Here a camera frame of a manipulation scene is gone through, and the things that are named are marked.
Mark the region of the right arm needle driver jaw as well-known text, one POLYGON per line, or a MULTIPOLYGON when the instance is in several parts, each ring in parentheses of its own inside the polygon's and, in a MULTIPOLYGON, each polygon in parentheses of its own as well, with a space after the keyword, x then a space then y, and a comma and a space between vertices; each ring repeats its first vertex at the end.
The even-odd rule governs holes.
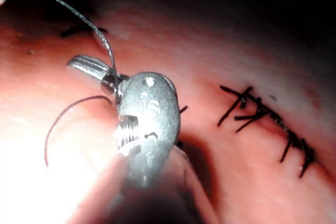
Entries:
POLYGON ((109 65, 87 55, 77 55, 70 59, 69 72, 90 79, 103 79, 107 75, 116 75, 116 72, 109 65))
POLYGON ((101 60, 70 60, 68 72, 84 81, 88 86, 107 95, 123 95, 123 79, 114 65, 101 60))

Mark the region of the right arm needle driver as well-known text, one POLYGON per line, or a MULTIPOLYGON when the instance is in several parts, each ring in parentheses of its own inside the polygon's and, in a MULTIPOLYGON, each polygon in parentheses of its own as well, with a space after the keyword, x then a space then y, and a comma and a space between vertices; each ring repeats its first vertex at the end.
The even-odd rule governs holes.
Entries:
POLYGON ((119 85, 118 152, 166 159, 177 142, 181 116, 176 88, 166 76, 140 72, 119 85))

